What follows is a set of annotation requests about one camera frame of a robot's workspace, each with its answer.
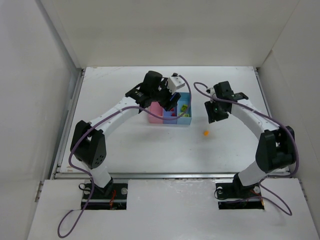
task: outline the green object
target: green object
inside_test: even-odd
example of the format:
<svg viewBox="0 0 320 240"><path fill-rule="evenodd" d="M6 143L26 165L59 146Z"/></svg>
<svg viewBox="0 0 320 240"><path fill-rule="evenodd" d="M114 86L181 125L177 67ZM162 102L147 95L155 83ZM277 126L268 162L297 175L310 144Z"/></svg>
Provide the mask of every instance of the green object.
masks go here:
<svg viewBox="0 0 320 240"><path fill-rule="evenodd" d="M190 118L190 114L185 113L182 117L183 117L183 118Z"/></svg>
<svg viewBox="0 0 320 240"><path fill-rule="evenodd" d="M181 107L181 112L184 112L185 110L187 110L188 105L187 104L183 104Z"/></svg>

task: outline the pink bin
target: pink bin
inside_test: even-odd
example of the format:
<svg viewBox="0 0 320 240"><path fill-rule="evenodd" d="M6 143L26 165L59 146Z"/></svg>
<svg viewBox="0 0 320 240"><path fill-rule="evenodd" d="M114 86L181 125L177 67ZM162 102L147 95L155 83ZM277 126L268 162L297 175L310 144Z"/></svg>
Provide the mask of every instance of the pink bin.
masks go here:
<svg viewBox="0 0 320 240"><path fill-rule="evenodd" d="M159 117L164 116L163 108L157 102L151 103L150 112L152 112L153 114ZM164 124L164 121L162 119L156 118L150 114L148 114L148 119L149 119L149 123L152 123L152 124Z"/></svg>

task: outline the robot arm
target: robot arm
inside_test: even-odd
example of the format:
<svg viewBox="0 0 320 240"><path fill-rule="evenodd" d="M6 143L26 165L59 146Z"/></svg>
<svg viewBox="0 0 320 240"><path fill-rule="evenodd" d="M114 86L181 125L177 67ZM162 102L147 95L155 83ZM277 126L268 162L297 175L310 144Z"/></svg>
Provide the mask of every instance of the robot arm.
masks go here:
<svg viewBox="0 0 320 240"><path fill-rule="evenodd" d="M158 102L166 111L169 111L177 106L181 95L176 90L184 85L185 82L176 73L171 77L164 78L158 72L149 71L145 75L143 82L127 92L125 97L113 108L96 119L89 122L82 120L76 124L70 150L73 149L77 141L88 129L99 123L102 119L125 107L136 107L120 111L119 114L112 117L109 121L96 127L74 152L75 157L92 174L97 189L103 192L104 195L109 194L113 184L113 180L107 170L107 161L105 161L107 155L106 139L108 136L126 120L139 114L141 110L138 107L147 108L152 102Z"/></svg>
<svg viewBox="0 0 320 240"><path fill-rule="evenodd" d="M249 98L242 92L234 93L229 82L220 82L207 90L211 96L238 102L253 110ZM286 132L274 122L255 114L243 106L210 100L204 103L209 123L220 121L234 115L241 120L258 138L255 161L233 178L234 191L241 193L252 189L270 172L295 163L293 144ZM294 137L291 127L286 127Z"/></svg>

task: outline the white wall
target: white wall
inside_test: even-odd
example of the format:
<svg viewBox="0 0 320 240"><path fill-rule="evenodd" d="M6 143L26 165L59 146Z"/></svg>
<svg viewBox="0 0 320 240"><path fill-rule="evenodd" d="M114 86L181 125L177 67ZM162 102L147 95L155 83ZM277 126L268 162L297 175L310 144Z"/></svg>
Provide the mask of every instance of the white wall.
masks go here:
<svg viewBox="0 0 320 240"><path fill-rule="evenodd" d="M105 67L261 66L299 0L42 1L74 60Z"/></svg>
<svg viewBox="0 0 320 240"><path fill-rule="evenodd" d="M0 233L28 235L71 68L35 0L0 0Z"/></svg>
<svg viewBox="0 0 320 240"><path fill-rule="evenodd" d="M320 1L300 0L259 70L272 115L296 134L302 180L320 233Z"/></svg>

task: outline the plastic container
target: plastic container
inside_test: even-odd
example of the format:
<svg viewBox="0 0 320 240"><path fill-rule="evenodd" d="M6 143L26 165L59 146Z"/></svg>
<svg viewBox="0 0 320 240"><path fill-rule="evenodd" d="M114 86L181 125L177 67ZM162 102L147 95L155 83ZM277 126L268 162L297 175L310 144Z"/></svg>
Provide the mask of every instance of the plastic container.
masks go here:
<svg viewBox="0 0 320 240"><path fill-rule="evenodd" d="M178 114L182 113L181 110L183 105L188 105L190 102L190 94L188 92L179 92L181 97L177 102L177 106L174 107L171 111L165 111L157 102L151 103L150 112L156 114L160 117L165 117L169 119L174 119L178 116ZM182 116L176 120L162 120L158 119L150 114L148 114L148 120L151 124L181 124L181 125L190 125L192 120L191 106L189 107L186 114L189 114L189 117Z"/></svg>

